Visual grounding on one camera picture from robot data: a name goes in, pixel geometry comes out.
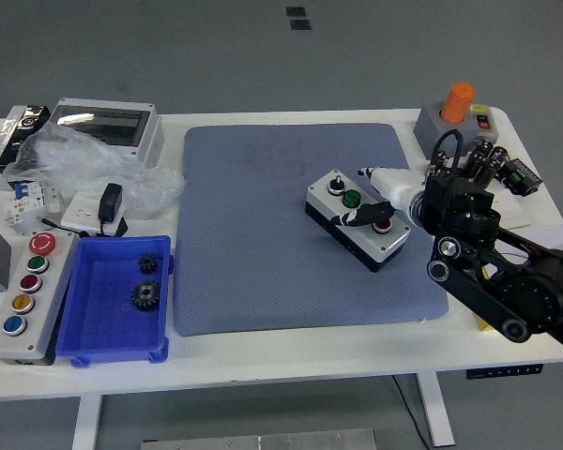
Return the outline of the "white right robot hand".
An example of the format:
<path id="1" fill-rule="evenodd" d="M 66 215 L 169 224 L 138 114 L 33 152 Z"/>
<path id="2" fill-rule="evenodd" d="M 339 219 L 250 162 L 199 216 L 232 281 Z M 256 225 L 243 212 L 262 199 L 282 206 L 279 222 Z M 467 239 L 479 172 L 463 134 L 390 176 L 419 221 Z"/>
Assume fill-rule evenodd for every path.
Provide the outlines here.
<path id="1" fill-rule="evenodd" d="M 385 199 L 376 204 L 364 203 L 355 211 L 333 217 L 332 225 L 358 227 L 390 219 L 396 211 L 405 212 L 407 218 L 422 227 L 418 217 L 423 193 L 424 175 L 407 169 L 365 167 L 358 171 L 367 176 L 374 190 Z"/>

